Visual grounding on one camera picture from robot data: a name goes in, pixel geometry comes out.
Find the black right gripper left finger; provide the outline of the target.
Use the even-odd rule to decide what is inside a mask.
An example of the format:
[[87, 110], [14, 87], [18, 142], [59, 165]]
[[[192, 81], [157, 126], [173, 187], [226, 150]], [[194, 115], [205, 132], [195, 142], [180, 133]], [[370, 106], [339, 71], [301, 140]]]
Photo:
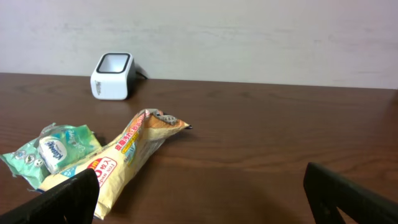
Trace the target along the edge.
[[74, 175], [1, 215], [1, 223], [91, 223], [99, 196], [93, 169]]

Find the yellow wet wipes pack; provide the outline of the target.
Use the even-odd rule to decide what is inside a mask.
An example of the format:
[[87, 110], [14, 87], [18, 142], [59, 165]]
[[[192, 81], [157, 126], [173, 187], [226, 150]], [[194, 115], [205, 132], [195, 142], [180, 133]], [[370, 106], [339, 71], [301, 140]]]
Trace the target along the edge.
[[47, 176], [38, 188], [45, 192], [85, 169], [96, 172], [99, 196], [94, 216], [104, 219], [123, 188], [170, 136], [192, 126], [158, 109], [138, 112], [123, 132], [105, 146]]

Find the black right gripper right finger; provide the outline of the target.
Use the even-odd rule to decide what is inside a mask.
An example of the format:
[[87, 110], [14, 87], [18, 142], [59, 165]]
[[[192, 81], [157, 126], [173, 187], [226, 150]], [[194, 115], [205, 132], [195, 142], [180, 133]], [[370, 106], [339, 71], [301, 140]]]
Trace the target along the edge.
[[307, 164], [303, 187], [316, 223], [344, 223], [343, 211], [357, 223], [397, 224], [397, 203], [320, 164]]

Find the green tissue pack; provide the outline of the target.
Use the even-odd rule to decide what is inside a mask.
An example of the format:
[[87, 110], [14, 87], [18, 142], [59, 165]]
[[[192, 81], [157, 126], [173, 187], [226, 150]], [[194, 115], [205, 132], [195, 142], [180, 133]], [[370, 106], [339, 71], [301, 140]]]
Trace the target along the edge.
[[59, 173], [99, 149], [101, 144], [87, 125], [53, 123], [17, 151], [2, 154], [1, 160], [14, 176], [23, 177], [37, 190], [47, 176]]

